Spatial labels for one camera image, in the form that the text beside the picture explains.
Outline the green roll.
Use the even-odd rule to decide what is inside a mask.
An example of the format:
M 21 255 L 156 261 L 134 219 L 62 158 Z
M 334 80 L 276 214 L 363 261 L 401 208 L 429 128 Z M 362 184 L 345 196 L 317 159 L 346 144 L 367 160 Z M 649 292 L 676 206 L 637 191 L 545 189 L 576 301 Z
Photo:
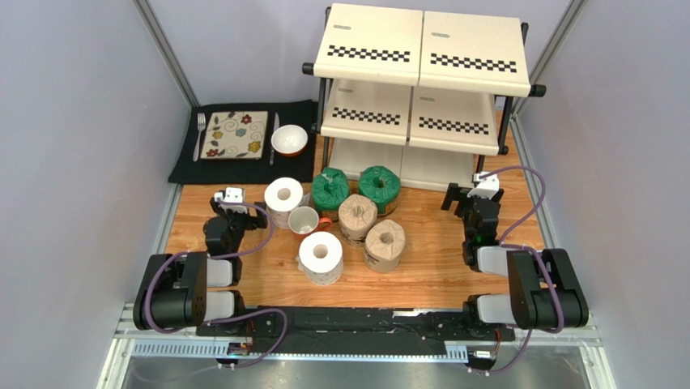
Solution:
M 325 167 L 313 179 L 311 196 L 320 217 L 328 217 L 337 222 L 340 205 L 350 193 L 347 175 L 340 169 Z
M 396 209 L 400 190 L 400 178 L 385 166 L 371 166 L 360 174 L 358 192 L 374 202 L 380 217 Z

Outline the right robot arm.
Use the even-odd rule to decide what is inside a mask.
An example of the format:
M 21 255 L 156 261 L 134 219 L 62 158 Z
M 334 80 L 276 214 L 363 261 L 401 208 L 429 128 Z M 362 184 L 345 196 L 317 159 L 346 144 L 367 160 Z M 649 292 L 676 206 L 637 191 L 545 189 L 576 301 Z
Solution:
M 478 323 L 523 330 L 585 326 L 590 310 L 566 250 L 500 245 L 497 227 L 503 193 L 497 189 L 481 196 L 456 183 L 446 190 L 441 207 L 448 211 L 453 203 L 457 205 L 454 213 L 463 222 L 464 263 L 472 271 L 509 282 L 507 293 L 469 297 L 464 310 Z

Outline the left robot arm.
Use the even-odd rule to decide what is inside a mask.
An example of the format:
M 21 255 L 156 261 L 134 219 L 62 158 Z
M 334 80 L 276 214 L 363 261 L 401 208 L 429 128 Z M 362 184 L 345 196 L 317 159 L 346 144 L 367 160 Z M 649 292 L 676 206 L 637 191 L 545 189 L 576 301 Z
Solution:
M 132 314 L 140 331 L 172 333 L 234 315 L 240 297 L 230 288 L 241 280 L 241 257 L 268 242 L 241 251 L 245 233 L 266 229 L 272 234 L 275 225 L 264 203 L 217 194 L 210 204 L 215 216 L 202 228 L 205 250 L 149 258 Z

